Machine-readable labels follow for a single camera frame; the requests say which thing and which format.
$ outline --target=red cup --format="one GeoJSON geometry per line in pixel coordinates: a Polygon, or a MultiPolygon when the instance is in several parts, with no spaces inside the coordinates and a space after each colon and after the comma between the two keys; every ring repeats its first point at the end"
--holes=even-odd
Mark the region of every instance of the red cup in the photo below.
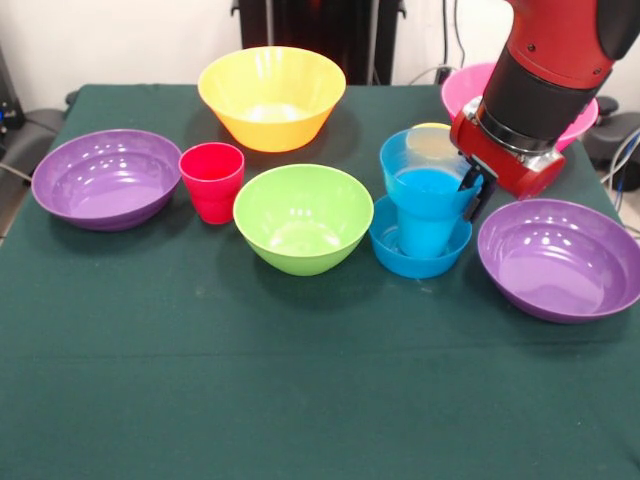
{"type": "Polygon", "coordinates": [[[220,225],[233,219],[233,202],[244,179],[240,150],[219,142],[196,145],[182,154],[180,173],[203,222],[220,225]]]}

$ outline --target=pink bowl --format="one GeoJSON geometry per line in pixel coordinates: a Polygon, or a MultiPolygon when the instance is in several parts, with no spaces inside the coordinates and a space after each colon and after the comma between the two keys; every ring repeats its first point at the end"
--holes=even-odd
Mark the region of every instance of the pink bowl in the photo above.
{"type": "MultiPolygon", "coordinates": [[[[458,112],[475,97],[483,94],[484,88],[489,82],[495,62],[470,65],[454,72],[442,85],[441,97],[445,108],[453,121],[458,112]]],[[[556,143],[558,151],[564,150],[567,145],[586,132],[598,118],[598,103],[595,99],[589,103],[576,121],[565,130],[556,143]]]]}

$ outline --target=blue bowl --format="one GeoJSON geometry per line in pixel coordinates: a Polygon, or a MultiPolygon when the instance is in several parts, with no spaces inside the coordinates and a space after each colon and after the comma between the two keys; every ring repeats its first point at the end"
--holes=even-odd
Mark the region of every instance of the blue bowl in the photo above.
{"type": "Polygon", "coordinates": [[[471,224],[458,221],[444,253],[439,257],[408,257],[398,247],[397,207],[391,198],[384,196],[375,203],[369,235],[378,261],[388,270],[407,278],[432,278],[447,272],[456,263],[471,240],[471,224]]]}

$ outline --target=green bowl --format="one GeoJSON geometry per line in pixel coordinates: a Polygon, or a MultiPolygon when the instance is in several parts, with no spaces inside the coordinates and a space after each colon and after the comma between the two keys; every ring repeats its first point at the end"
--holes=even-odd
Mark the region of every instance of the green bowl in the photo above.
{"type": "Polygon", "coordinates": [[[315,164],[273,168],[242,187],[236,225],[267,263],[291,275],[326,272],[358,246],[373,200],[351,175],[315,164]]]}

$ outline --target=stacked cups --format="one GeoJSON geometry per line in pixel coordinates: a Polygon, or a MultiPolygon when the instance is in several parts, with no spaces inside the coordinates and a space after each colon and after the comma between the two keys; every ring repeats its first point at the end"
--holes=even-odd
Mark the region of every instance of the stacked cups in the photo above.
{"type": "Polygon", "coordinates": [[[370,234],[380,262],[399,275],[440,275],[471,239],[463,215],[482,178],[460,187],[470,165],[449,133],[446,125],[421,125],[396,133],[380,150],[388,196],[376,202],[370,234]]]}

